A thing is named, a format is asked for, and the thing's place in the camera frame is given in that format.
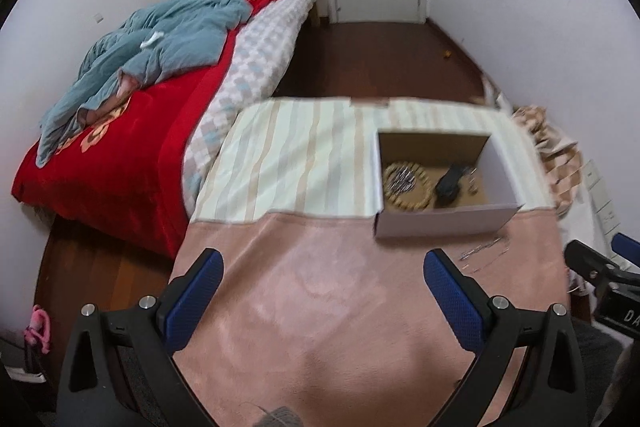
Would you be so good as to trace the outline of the white cardboard box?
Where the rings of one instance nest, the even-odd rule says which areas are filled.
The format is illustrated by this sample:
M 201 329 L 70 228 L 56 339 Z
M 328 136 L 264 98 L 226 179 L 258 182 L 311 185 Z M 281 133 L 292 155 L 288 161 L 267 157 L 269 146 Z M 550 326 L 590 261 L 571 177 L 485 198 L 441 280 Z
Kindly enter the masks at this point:
M 381 130 L 375 152 L 377 239 L 495 233 L 522 208 L 489 133 Z

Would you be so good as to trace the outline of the teal blue quilt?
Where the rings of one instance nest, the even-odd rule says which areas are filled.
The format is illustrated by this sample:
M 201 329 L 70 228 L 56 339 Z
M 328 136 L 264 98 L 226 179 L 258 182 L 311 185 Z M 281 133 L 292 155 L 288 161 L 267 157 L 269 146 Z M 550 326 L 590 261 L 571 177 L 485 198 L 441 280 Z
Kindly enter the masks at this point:
M 248 0 L 164 0 L 138 9 L 88 49 L 77 79 L 40 121 L 35 164 L 85 127 L 130 78 L 136 88 L 219 62 L 228 33 L 250 19 Z

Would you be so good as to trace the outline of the brown checkered cloth bag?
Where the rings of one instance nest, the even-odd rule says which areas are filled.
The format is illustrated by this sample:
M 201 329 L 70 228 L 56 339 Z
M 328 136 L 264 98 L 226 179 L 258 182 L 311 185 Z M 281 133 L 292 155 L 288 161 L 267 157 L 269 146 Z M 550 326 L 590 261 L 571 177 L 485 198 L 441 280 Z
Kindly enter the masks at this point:
M 556 214 L 564 217 L 582 184 L 582 152 L 578 143 L 552 126 L 545 107 L 520 106 L 512 118 L 533 139 Z

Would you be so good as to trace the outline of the pink striped table cloth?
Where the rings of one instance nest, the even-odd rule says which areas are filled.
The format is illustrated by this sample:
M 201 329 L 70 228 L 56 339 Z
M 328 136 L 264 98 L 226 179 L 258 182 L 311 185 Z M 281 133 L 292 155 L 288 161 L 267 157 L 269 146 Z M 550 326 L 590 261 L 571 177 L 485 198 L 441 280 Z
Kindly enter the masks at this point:
M 522 208 L 496 234 L 439 243 L 490 295 L 545 310 L 567 276 L 528 134 L 495 109 L 398 98 L 272 98 L 236 117 L 198 194 L 174 271 L 206 248 L 224 278 L 175 355 L 223 426 L 286 407 L 306 426 L 424 426 L 472 361 L 423 278 L 433 239 L 379 241 L 380 130 L 486 132 Z

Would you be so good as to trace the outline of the white wall socket strip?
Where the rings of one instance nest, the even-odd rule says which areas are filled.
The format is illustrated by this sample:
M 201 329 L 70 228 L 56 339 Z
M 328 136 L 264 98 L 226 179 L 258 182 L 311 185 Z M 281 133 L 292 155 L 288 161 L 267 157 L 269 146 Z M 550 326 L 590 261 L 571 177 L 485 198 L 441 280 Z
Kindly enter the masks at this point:
M 612 239 L 614 235 L 622 231 L 620 228 L 620 219 L 617 217 L 613 199 L 610 194 L 608 194 L 608 188 L 606 187 L 604 178 L 600 175 L 596 164 L 591 159 L 582 166 L 582 181 L 586 184 L 594 213 L 599 221 L 605 243 L 605 256 L 612 259 L 624 270 L 628 270 L 630 268 L 630 262 L 621 255 L 615 254 L 612 249 Z

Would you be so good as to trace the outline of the red bed blanket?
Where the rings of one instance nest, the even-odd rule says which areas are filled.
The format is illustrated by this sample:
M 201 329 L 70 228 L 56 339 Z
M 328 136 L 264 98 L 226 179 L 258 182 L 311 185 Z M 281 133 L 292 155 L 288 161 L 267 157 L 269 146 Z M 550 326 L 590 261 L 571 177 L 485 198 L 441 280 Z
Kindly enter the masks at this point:
M 248 1 L 253 16 L 274 0 Z M 192 216 L 182 197 L 186 143 L 226 75 L 242 27 L 230 32 L 216 65 L 134 92 L 124 105 L 69 139 L 44 167 L 36 166 L 36 152 L 29 150 L 17 169 L 12 196 L 175 258 Z

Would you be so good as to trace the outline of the dark fuzzy trousers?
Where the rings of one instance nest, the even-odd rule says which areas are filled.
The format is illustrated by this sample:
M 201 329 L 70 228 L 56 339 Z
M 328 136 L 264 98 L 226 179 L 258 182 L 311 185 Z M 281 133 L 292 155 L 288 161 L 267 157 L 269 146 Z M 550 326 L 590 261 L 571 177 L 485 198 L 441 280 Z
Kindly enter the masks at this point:
M 623 345 L 585 321 L 572 319 L 572 324 L 584 366 L 587 418 L 591 425 L 608 390 Z

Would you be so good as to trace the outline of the checkered bed sheet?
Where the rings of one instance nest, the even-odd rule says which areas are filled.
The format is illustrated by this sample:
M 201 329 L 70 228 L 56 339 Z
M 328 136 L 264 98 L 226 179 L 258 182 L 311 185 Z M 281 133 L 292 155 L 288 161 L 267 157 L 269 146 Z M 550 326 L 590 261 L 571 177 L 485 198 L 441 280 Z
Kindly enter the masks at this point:
M 271 1 L 240 29 L 226 75 L 186 143 L 181 182 L 188 215 L 195 210 L 198 193 L 236 117 L 278 87 L 316 1 Z

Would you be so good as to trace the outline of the black smart band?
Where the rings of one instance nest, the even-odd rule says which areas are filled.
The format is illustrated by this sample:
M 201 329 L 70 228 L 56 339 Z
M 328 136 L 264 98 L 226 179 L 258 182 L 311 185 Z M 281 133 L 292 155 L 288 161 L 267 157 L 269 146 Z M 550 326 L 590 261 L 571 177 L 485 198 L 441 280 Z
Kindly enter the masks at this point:
M 434 187 L 435 207 L 444 208 L 454 205 L 461 192 L 461 180 L 468 168 L 452 165 L 437 181 Z

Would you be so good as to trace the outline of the pink slipper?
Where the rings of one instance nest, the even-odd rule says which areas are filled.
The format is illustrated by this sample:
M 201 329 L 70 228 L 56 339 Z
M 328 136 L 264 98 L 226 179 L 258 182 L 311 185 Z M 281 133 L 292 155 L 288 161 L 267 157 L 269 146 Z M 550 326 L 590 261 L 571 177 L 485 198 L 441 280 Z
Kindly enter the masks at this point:
M 24 329 L 24 340 L 33 348 L 38 348 L 43 355 L 50 351 L 51 322 L 49 314 L 40 306 L 32 308 L 29 324 Z

